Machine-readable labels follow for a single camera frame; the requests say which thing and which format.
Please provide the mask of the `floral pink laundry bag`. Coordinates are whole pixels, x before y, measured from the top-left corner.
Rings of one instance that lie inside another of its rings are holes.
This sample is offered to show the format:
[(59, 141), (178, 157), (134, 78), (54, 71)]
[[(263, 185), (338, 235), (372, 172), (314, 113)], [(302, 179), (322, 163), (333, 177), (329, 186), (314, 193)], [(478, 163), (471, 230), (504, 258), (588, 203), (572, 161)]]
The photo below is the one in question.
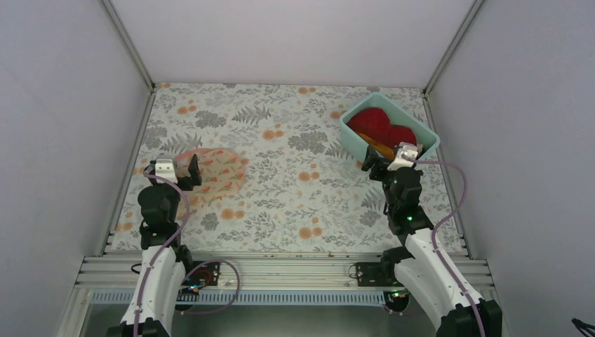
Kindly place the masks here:
[(196, 213), (207, 208), (209, 213), (219, 213), (224, 220), (242, 218), (245, 212), (237, 206), (228, 206), (226, 200), (242, 189), (246, 179), (247, 160), (225, 148), (199, 148), (176, 157), (180, 171), (188, 173), (193, 154), (198, 156), (202, 184), (185, 192), (190, 211)]

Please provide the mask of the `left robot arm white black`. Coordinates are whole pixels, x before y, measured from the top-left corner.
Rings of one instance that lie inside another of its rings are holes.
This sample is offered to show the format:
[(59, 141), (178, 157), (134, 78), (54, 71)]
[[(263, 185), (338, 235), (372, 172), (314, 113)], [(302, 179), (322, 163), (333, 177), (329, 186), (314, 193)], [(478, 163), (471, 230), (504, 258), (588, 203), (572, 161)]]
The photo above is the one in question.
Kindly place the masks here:
[(182, 229), (189, 219), (186, 191), (200, 186), (198, 157), (193, 155), (187, 176), (177, 176), (175, 159), (159, 157), (150, 162), (144, 175), (150, 186), (140, 191), (138, 203), (142, 262), (130, 305), (107, 336), (169, 336), (182, 284), (195, 275), (195, 264), (181, 243)]

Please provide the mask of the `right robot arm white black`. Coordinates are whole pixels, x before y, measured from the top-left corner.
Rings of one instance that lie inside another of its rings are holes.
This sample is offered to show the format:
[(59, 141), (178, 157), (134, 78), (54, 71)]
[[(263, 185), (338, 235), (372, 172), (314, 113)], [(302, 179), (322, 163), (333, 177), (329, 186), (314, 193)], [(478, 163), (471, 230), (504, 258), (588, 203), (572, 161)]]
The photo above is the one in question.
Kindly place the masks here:
[(389, 228), (401, 242), (381, 255), (380, 276), (390, 286), (402, 284), (431, 320), (437, 336), (501, 336), (503, 314), (464, 277), (437, 237), (420, 204), (422, 172), (417, 149), (403, 143), (394, 160), (368, 146), (362, 171), (379, 181), (385, 194)]

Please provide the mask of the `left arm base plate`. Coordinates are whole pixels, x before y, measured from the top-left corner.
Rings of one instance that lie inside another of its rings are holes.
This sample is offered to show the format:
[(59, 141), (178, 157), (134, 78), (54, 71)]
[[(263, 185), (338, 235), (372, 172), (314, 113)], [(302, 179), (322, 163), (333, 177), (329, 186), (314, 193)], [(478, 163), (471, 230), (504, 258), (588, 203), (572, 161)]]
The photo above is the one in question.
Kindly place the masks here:
[(200, 290), (217, 286), (220, 273), (220, 263), (212, 262), (196, 269), (182, 283), (182, 293), (198, 293)]

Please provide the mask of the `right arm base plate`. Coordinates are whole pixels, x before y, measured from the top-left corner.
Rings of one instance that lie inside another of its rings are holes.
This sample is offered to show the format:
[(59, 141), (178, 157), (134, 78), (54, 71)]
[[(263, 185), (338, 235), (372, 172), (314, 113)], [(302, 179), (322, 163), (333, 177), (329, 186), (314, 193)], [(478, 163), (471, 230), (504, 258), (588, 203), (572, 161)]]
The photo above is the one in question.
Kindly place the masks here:
[(347, 271), (348, 276), (354, 279), (358, 287), (384, 287), (390, 286), (383, 273), (379, 262), (359, 262), (351, 265)]

